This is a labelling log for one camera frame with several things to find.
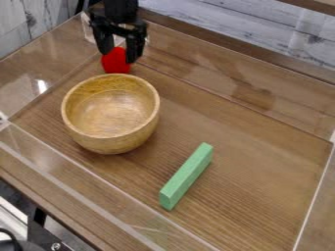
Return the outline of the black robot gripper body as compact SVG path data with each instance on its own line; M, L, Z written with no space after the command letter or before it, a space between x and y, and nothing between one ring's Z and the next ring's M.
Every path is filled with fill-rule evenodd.
M146 23L137 16L138 0L101 0L89 8L90 28L96 37L146 36Z

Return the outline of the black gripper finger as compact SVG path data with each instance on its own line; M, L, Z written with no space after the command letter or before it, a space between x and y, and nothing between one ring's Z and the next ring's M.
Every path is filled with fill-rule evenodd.
M146 31L134 30L125 36L125 60L128 64L136 62L142 56Z
M110 26L92 23L92 29L100 53L105 55L113 48L113 34Z

